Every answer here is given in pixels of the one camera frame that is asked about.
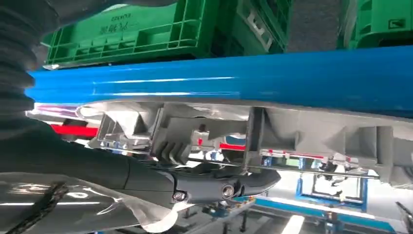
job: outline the red bar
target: red bar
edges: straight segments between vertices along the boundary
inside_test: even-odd
[[[88,127],[80,127],[80,126],[60,126],[51,124],[50,125],[53,130],[62,135],[76,135],[76,136],[84,136],[84,137],[95,137],[97,134],[97,128],[88,128]]]
[[[245,146],[244,145],[229,145],[229,144],[221,143],[220,144],[220,149],[244,151]]]

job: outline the plastic wrap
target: plastic wrap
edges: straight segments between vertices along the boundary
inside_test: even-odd
[[[159,233],[171,228],[178,216],[178,206],[168,209],[76,178],[0,173],[0,232],[21,222],[50,184],[58,181],[65,182],[70,191],[27,233],[89,233],[139,224],[148,232]]]

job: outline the blue frame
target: blue frame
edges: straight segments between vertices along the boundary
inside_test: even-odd
[[[38,71],[27,95],[52,104],[255,100],[413,117],[412,60],[405,46]]]
[[[300,158],[299,168],[302,169],[304,164],[305,164],[305,158]],[[342,204],[340,203],[340,201],[337,201],[335,199],[324,198],[324,197],[319,197],[319,196],[309,195],[309,194],[303,194],[302,183],[303,183],[302,178],[299,178],[297,181],[297,188],[296,188],[296,194],[295,194],[295,199],[297,200],[307,200],[307,201],[312,201],[312,202],[321,203],[321,204],[352,207],[352,208],[360,209],[364,213],[367,212],[368,179],[365,179],[365,178],[361,179],[361,201],[362,203],[345,201],[344,204]]]
[[[267,199],[260,199],[259,197],[257,198],[255,203],[257,205],[265,206],[268,208],[289,211],[289,212],[293,212],[293,213],[300,214],[300,215],[314,216],[314,217],[318,217],[321,219],[324,219],[324,215],[325,215],[325,211],[322,211],[322,210],[300,207],[300,206],[295,206],[295,205],[290,205],[290,204],[284,204],[284,203],[275,202],[275,201],[271,201]],[[390,233],[396,233],[394,228],[389,223],[383,222],[383,221],[356,217],[356,216],[351,216],[347,214],[338,214],[338,219],[341,222],[345,222],[345,223],[350,223],[350,224],[355,224],[355,225],[365,226],[365,227],[371,227],[374,229],[388,231]]]

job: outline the black hose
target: black hose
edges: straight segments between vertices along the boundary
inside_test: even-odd
[[[53,211],[57,203],[68,193],[68,191],[69,188],[64,182],[52,184],[49,191],[44,194],[42,199],[31,207],[27,217],[10,231],[6,232],[6,234],[21,234],[34,226]]]

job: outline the plastic crate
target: plastic crate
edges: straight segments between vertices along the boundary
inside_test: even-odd
[[[123,6],[55,32],[45,64],[211,58],[282,53],[250,0],[178,0],[166,7]]]
[[[413,44],[413,0],[346,0],[338,47]]]
[[[264,22],[273,32],[277,32],[276,40],[287,44],[292,0],[256,0],[256,3],[255,7],[263,16]]]

